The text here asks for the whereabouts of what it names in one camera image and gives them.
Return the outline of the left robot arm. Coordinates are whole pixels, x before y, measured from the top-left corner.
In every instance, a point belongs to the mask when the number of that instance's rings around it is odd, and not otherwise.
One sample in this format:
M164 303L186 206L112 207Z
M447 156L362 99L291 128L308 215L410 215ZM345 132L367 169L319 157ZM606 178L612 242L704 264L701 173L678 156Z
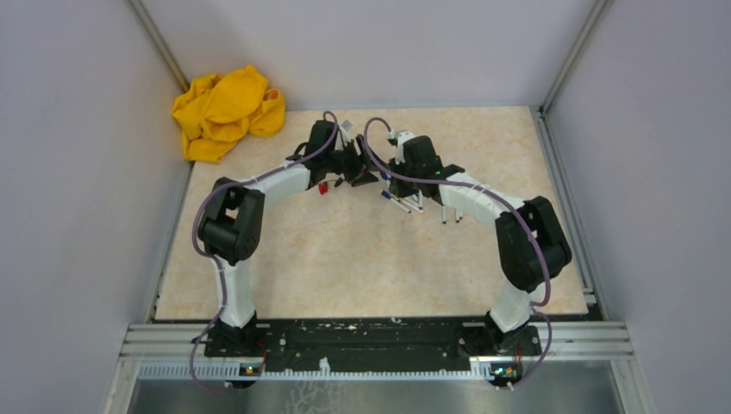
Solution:
M361 135L350 136L349 122L318 120L309 139L269 172L250 179L219 178L194 220L197 252L211 258L217 272L220 310L216 323L229 329L224 344L239 357L252 354L259 335L249 260L259 246L268 207L307 191L329 174L356 187L377 182Z

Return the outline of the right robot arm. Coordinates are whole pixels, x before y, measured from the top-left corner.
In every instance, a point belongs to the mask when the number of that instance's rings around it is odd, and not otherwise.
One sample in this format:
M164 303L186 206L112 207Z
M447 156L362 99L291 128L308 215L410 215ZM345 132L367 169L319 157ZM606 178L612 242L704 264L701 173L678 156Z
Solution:
M571 263L572 251L551 202L542 196L513 197L481 183L464 168L444 165L426 135L390 134L396 155L384 170L392 194L419 196L493 225L500 266L507 282L486 314L485 343L496 355L520 341L532 306L550 298L549 284Z

